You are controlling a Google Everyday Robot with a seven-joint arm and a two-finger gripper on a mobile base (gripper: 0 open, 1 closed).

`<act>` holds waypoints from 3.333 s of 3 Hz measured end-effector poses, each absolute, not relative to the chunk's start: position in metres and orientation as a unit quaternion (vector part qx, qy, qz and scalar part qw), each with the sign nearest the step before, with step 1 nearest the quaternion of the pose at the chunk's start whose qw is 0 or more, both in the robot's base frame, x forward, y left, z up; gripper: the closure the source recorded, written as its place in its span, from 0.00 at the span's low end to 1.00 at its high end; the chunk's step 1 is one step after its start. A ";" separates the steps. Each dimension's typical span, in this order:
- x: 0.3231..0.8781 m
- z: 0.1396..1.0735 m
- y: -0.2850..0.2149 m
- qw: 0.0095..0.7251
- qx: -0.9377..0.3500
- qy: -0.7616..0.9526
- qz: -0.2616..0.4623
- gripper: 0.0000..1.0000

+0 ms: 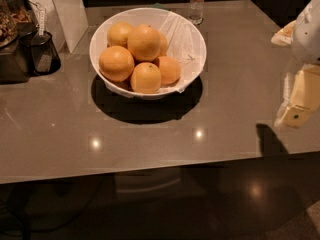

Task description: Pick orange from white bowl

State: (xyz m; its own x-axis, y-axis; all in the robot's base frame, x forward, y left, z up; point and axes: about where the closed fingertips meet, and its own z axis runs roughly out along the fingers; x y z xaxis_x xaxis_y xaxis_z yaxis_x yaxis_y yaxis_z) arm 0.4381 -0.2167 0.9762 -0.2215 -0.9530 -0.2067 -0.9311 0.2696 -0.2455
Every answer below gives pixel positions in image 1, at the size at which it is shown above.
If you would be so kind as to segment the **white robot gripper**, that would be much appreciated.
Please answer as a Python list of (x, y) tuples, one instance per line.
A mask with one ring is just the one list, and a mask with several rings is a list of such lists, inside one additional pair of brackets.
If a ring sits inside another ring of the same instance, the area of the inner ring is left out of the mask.
[(283, 102), (274, 123), (280, 129), (300, 128), (320, 107), (320, 0), (311, 0), (296, 21), (276, 32), (271, 42), (291, 45), (294, 56), (305, 63), (297, 73), (286, 75)]

